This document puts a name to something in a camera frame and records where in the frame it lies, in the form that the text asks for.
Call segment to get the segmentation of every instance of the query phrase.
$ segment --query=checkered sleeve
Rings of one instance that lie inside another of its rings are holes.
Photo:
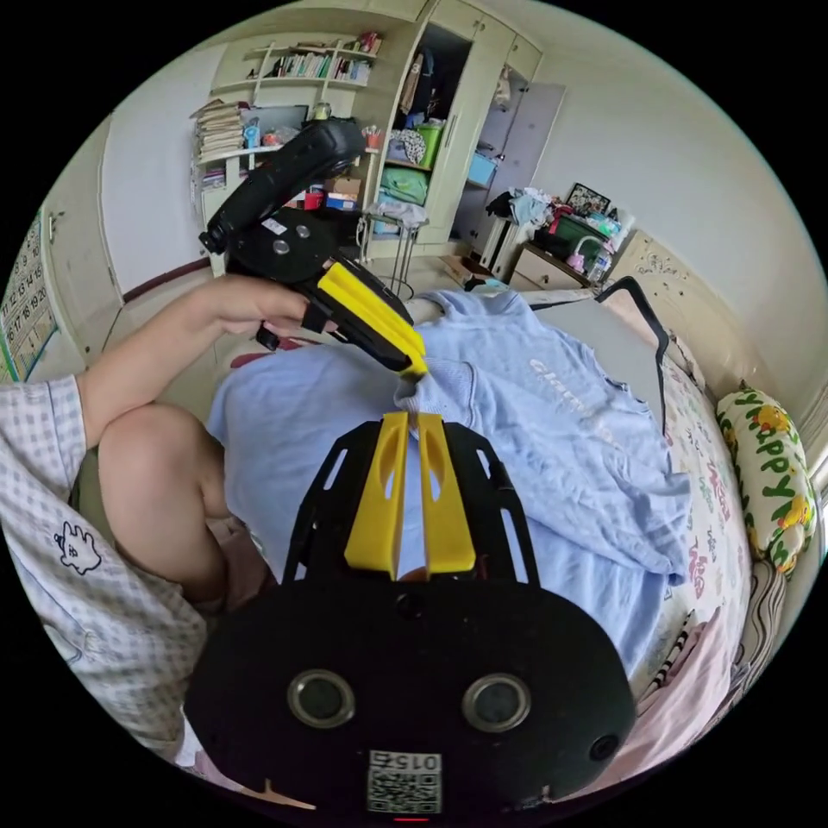
[[[86,454],[75,378],[0,386],[0,441],[34,478],[66,501]]]

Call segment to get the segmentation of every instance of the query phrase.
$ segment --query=human hand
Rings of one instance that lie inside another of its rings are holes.
[[[201,288],[210,321],[228,334],[254,333],[264,325],[278,336],[295,331],[308,300],[269,279],[225,275]]]

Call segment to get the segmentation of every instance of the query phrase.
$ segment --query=white wall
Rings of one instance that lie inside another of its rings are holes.
[[[638,52],[606,65],[599,53],[547,53],[535,80],[568,91],[533,184],[566,197],[578,181],[632,213],[754,334],[796,418],[828,380],[828,285],[817,255],[730,118]]]
[[[190,114],[208,101],[224,49],[182,55],[112,117],[101,198],[122,293],[204,256],[190,196]]]

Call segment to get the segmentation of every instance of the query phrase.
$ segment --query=green storage bin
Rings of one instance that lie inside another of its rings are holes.
[[[569,242],[569,253],[567,255],[574,252],[578,242],[585,235],[592,235],[605,241],[609,241],[610,238],[608,235],[604,235],[598,230],[591,228],[586,222],[581,221],[577,216],[561,216],[558,219],[558,226],[555,229],[555,238],[563,239],[564,241]],[[600,249],[599,245],[589,241],[580,249],[580,251],[584,254],[584,273],[589,273],[589,269],[593,266]]]
[[[423,137],[425,141],[425,155],[423,156],[423,166],[429,169],[434,166],[437,158],[437,149],[440,147],[440,136],[442,135],[442,127],[433,127],[427,123],[420,124],[415,127],[417,132]]]

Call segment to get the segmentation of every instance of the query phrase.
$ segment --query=drawer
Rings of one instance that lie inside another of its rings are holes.
[[[539,285],[536,285],[533,281],[530,281],[525,276],[521,276],[520,273],[513,273],[511,275],[511,279],[509,279],[509,287],[513,291],[517,291],[518,293],[542,290],[542,288]]]
[[[583,287],[568,273],[558,270],[540,256],[535,256],[530,250],[524,250],[515,265],[515,273],[520,273],[525,279],[534,282],[544,291],[571,291]]]
[[[535,77],[535,70],[540,62],[540,51],[535,49],[525,37],[516,34],[515,40],[511,44],[511,50],[509,51],[509,57],[506,59],[506,64],[524,80],[532,80]]]

